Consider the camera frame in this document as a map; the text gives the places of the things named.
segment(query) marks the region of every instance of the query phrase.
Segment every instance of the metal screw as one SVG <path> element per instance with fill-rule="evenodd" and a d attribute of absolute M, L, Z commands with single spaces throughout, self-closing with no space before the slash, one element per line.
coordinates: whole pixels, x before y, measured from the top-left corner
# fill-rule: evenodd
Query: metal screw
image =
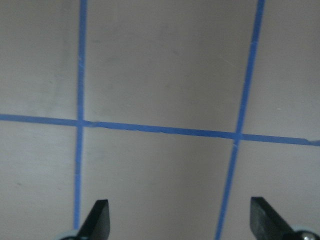
<path fill-rule="evenodd" d="M 316 236 L 310 232 L 304 232 L 301 234 L 303 240 L 316 240 Z"/>

